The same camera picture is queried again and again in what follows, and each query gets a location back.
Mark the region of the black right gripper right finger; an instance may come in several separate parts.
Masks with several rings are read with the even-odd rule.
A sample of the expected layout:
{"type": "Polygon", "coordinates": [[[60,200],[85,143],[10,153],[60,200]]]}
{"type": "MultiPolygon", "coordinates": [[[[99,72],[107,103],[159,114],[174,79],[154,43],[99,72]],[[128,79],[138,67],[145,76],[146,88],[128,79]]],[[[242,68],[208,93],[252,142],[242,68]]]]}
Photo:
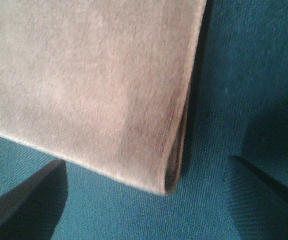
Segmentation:
{"type": "Polygon", "coordinates": [[[288,216],[288,186],[242,157],[227,161],[227,193],[234,216],[288,216]]]}

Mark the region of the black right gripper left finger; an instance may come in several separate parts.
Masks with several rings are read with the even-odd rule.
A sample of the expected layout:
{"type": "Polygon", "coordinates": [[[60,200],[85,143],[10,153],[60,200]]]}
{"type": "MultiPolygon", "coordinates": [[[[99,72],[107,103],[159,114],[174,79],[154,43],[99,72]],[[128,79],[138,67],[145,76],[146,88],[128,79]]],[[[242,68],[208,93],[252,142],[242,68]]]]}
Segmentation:
{"type": "Polygon", "coordinates": [[[0,196],[0,240],[50,240],[67,197],[66,162],[56,159],[0,196]]]}

